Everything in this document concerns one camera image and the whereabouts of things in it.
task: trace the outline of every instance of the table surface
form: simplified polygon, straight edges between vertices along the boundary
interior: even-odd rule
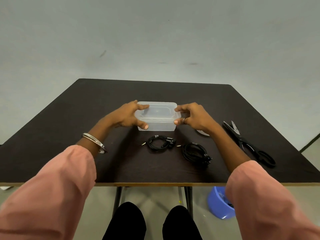
[[[320,172],[232,86],[177,82],[79,79],[0,147],[0,185],[21,185],[95,123],[132,100],[197,102],[219,123],[234,121],[241,135],[276,161],[265,170],[284,185],[318,185]],[[153,135],[196,142],[212,161],[207,168],[185,160],[180,147],[163,152],[142,145]],[[175,131],[116,128],[104,142],[108,153],[95,159],[97,184],[106,186],[222,185],[230,173],[216,145],[189,126]]]

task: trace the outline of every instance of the black pants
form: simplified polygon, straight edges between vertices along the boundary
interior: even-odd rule
[[[102,240],[143,240],[145,234],[146,222],[142,212],[136,205],[126,202],[116,210]],[[181,205],[170,210],[163,223],[162,236],[163,240],[202,240],[199,230],[188,210]]]

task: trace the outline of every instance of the blue bowl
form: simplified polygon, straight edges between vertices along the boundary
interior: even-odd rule
[[[214,186],[208,195],[209,210],[220,219],[229,219],[236,216],[234,208],[227,204],[230,202],[226,198],[225,188]]]

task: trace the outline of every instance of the table edge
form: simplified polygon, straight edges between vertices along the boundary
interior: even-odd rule
[[[24,183],[1,183],[0,186],[18,187]],[[283,186],[320,186],[319,183],[281,183]],[[96,183],[94,186],[112,187],[184,187],[184,186],[225,186],[226,183]]]

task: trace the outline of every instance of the pink shirt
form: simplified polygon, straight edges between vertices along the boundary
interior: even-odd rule
[[[50,160],[0,208],[0,239],[72,239],[96,179],[90,152],[72,145]],[[231,174],[226,195],[249,239],[320,239],[290,192],[255,161]]]

